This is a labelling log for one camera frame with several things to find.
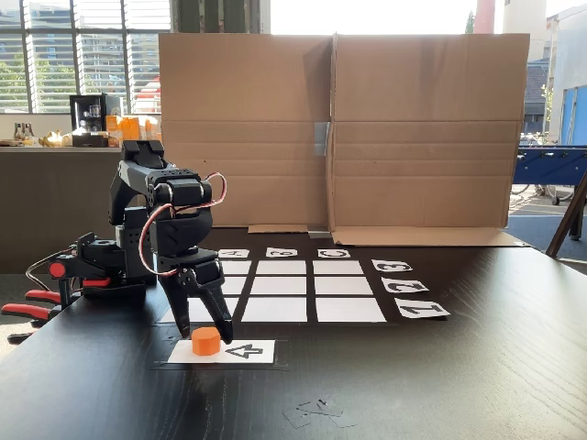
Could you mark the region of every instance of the number 3 card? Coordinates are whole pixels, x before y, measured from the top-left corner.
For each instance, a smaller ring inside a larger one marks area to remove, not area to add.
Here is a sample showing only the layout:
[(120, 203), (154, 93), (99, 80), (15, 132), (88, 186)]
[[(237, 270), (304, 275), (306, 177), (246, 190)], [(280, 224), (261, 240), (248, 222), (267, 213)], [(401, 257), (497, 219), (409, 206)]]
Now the number 3 card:
[(379, 272), (405, 272), (412, 270), (409, 264), (403, 261), (384, 261), (382, 259), (372, 259), (373, 266)]

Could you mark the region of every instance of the white paper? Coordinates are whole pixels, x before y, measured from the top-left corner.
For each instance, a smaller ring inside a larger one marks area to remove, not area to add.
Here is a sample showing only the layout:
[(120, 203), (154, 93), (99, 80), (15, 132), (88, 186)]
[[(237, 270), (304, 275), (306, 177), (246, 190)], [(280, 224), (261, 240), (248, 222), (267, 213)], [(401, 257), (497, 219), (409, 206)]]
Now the white paper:
[(245, 259), (249, 256), (248, 249), (220, 249), (218, 256), (222, 259)]
[[(238, 298), (225, 298), (227, 302), (228, 311), (232, 315), (237, 308)], [(205, 308), (204, 303), (200, 298), (188, 298), (188, 307), (190, 311), (190, 322), (191, 323), (212, 323), (212, 317)], [(167, 313), (161, 318), (160, 323), (174, 323), (172, 309), (169, 309)]]
[(305, 295), (305, 277), (256, 277), (251, 295)]
[(297, 250), (295, 249), (280, 249), (278, 247), (267, 247), (268, 259), (282, 259), (285, 257), (297, 257)]
[(305, 261), (300, 259), (262, 260), (257, 266), (257, 275), (305, 275)]
[(429, 318), (431, 316), (445, 316), (450, 314), (437, 302), (408, 301), (395, 298), (400, 314), (406, 318)]
[(247, 275), (250, 261), (222, 261), (222, 270), (225, 275)]
[(373, 266), (379, 272), (405, 272), (412, 270), (409, 264), (403, 261), (385, 261), (383, 259), (372, 259)]
[(247, 277), (225, 277), (222, 285), (222, 293), (225, 295), (240, 295)]
[(220, 341), (220, 351), (212, 356), (195, 355), (192, 340), (177, 341), (170, 364), (272, 364), (274, 340), (239, 340), (226, 345)]
[(316, 298), (320, 323), (384, 323), (375, 298)]
[(389, 293), (416, 293), (428, 292), (428, 289), (420, 281), (416, 280), (390, 280), (382, 278), (383, 286)]
[(243, 323), (305, 323), (305, 298), (249, 297)]
[(345, 249), (319, 249), (318, 256), (322, 259), (349, 259), (350, 254)]
[(314, 277), (316, 295), (373, 295), (365, 277)]
[(357, 260), (329, 261), (314, 260), (315, 275), (362, 275), (363, 270)]

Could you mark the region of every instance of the floor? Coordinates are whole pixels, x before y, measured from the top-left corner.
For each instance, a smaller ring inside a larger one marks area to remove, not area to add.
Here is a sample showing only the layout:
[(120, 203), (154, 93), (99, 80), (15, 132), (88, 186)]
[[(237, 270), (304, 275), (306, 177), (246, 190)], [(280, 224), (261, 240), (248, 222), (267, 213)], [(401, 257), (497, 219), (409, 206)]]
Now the floor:
[[(554, 206), (550, 196), (536, 194), (534, 186), (531, 186), (522, 194), (510, 197), (510, 216), (504, 232), (544, 251), (559, 227), (569, 203), (560, 202), (560, 205)], [(572, 241), (567, 236), (558, 257), (587, 260), (586, 224), (583, 223), (584, 239)]]

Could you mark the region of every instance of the table surface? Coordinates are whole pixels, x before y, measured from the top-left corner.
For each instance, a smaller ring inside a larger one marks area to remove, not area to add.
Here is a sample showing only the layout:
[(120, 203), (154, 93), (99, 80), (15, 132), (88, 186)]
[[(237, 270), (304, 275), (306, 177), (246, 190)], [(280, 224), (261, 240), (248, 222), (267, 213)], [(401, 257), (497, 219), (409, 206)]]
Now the table surface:
[[(331, 239), (215, 229), (208, 248), (297, 248)], [(354, 247), (385, 324), (240, 323), (239, 339), (277, 339), (275, 366), (161, 363), (178, 332), (145, 305), (82, 298), (0, 363), (3, 439), (587, 438), (587, 278), (528, 247)], [(402, 260), (447, 320), (410, 320), (371, 259)], [(249, 275), (241, 301), (249, 298)], [(28, 287), (23, 281), (22, 289)], [(308, 315), (313, 283), (308, 282)], [(326, 398), (358, 422), (282, 415)]]

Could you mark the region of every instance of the cable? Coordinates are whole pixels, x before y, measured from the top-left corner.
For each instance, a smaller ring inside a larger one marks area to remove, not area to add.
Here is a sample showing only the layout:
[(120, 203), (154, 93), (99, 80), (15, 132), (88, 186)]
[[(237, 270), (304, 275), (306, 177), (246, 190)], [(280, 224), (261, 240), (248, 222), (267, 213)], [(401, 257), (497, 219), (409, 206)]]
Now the cable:
[(71, 251), (72, 251), (72, 247), (68, 247), (67, 249), (60, 250), (59, 252), (55, 252), (54, 254), (49, 255), (48, 257), (45, 257), (44, 259), (41, 259), (41, 260), (37, 261), (36, 263), (31, 264), (28, 267), (27, 271), (25, 272), (25, 275), (27, 276), (27, 278), (29, 280), (35, 282), (43, 291), (50, 291), (50, 288), (47, 287), (47, 284), (45, 284), (44, 282), (42, 282), (41, 280), (39, 280), (31, 272), (33, 270), (35, 270), (36, 268), (39, 268), (40, 266), (42, 266), (43, 264), (45, 264), (47, 261), (49, 261), (53, 257), (57, 257), (58, 255), (60, 255), (60, 254), (62, 254), (64, 252), (71, 252)]
[(158, 272), (156, 270), (151, 269), (147, 264), (147, 261), (145, 261), (145, 255), (143, 254), (143, 243), (145, 242), (145, 236), (147, 235), (147, 231), (149, 230), (150, 224), (153, 223), (157, 216), (166, 209), (171, 209), (173, 213), (173, 205), (171, 203), (162, 204), (159, 208), (157, 208), (155, 211), (151, 213), (150, 217), (147, 219), (147, 223), (145, 223), (145, 225), (143, 226), (143, 230), (140, 231), (140, 238), (138, 239), (138, 256), (140, 257), (140, 262), (143, 263), (145, 269), (147, 269), (150, 273), (159, 275), (160, 277), (170, 277), (171, 275), (177, 272), (177, 269), (168, 270), (167, 272)]
[(149, 219), (147, 219), (147, 222), (143, 226), (143, 229), (140, 231), (140, 238), (138, 239), (138, 256), (140, 257), (140, 262), (143, 263), (145, 269), (147, 269), (150, 273), (154, 275), (159, 275), (160, 277), (170, 277), (171, 275), (177, 273), (177, 269), (168, 270), (166, 272), (158, 272), (156, 270), (151, 269), (147, 264), (147, 261), (145, 260), (145, 255), (143, 254), (143, 243), (145, 242), (145, 237), (147, 236), (147, 231), (149, 230), (150, 225), (155, 221), (159, 214), (161, 214), (166, 209), (170, 209), (172, 211), (172, 217), (174, 217), (175, 214), (186, 209), (209, 208), (210, 206), (214, 206), (216, 204), (221, 204), (222, 202), (224, 202), (224, 198), (227, 196), (227, 179), (219, 172), (213, 172), (212, 174), (208, 174), (204, 178), (204, 180), (207, 181), (208, 179), (212, 179), (215, 176), (220, 176), (222, 178), (222, 193), (220, 193), (220, 197), (218, 197), (216, 200), (212, 200), (208, 203), (199, 204), (197, 206), (185, 206), (179, 209), (175, 209), (172, 203), (166, 203), (162, 204), (159, 208), (157, 208), (155, 211), (151, 213)]
[(220, 193), (220, 197), (218, 197), (216, 200), (212, 200), (208, 203), (199, 204), (197, 206), (184, 206), (183, 208), (179, 208), (179, 209), (175, 210), (175, 212), (179, 213), (181, 211), (185, 211), (186, 209), (209, 208), (211, 206), (214, 206), (216, 204), (221, 204), (222, 202), (224, 202), (224, 198), (227, 196), (227, 187), (228, 187), (227, 178), (224, 177), (219, 172), (213, 172), (212, 174), (208, 174), (207, 176), (205, 176), (205, 178), (203, 178), (203, 180), (207, 181), (208, 179), (212, 179), (213, 177), (216, 177), (216, 176), (219, 176), (222, 179), (222, 193)]

